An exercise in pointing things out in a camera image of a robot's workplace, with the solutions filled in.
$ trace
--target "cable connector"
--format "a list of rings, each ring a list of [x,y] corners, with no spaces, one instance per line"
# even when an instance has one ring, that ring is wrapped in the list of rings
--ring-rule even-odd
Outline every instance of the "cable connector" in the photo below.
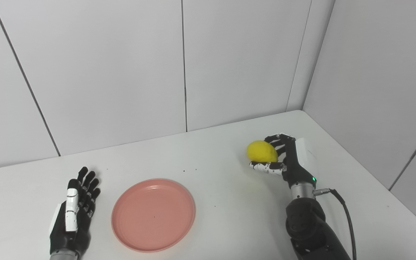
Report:
[[[319,195],[322,195],[322,194],[329,194],[330,189],[329,188],[319,189],[319,190],[313,191],[312,193],[314,194],[314,196],[319,196]]]

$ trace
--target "lemon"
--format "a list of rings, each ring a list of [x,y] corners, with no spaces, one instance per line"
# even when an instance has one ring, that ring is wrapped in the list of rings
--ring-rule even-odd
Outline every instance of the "lemon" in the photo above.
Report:
[[[250,143],[246,148],[246,155],[251,161],[277,161],[277,151],[270,143],[264,140],[256,140]]]

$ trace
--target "pink plate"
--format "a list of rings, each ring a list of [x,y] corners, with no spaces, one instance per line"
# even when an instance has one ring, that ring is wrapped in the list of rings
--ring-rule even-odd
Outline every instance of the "pink plate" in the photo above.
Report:
[[[195,204],[182,185],[149,179],[127,189],[112,211],[112,229],[125,246],[140,252],[165,250],[179,242],[195,218]]]

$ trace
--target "black cable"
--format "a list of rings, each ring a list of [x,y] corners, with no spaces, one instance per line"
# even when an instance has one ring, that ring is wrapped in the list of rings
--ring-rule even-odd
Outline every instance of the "black cable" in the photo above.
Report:
[[[333,194],[333,196],[335,196],[338,199],[338,201],[341,203],[341,205],[343,205],[343,209],[344,209],[344,212],[346,213],[346,217],[348,218],[348,224],[350,226],[351,245],[352,245],[352,249],[353,249],[353,260],[357,260],[356,251],[355,251],[354,229],[352,227],[350,212],[348,211],[348,207],[346,207],[346,202],[343,199],[343,197],[338,193],[338,191],[336,191],[334,189],[330,189],[330,193]]]

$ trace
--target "tabletop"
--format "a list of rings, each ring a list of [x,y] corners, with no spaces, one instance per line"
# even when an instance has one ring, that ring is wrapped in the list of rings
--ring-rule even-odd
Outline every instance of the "tabletop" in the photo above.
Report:
[[[416,259],[416,217],[305,112],[293,111],[0,168],[0,260],[49,258],[53,212],[82,166],[96,171],[102,190],[84,260],[295,260],[285,230],[287,183],[249,168],[246,157],[250,142],[279,132],[314,147],[317,188],[335,188],[345,199],[359,259]],[[127,188],[152,178],[185,186],[196,216],[178,244],[140,253],[115,238],[111,211]],[[342,206],[331,195],[317,200],[350,253]]]

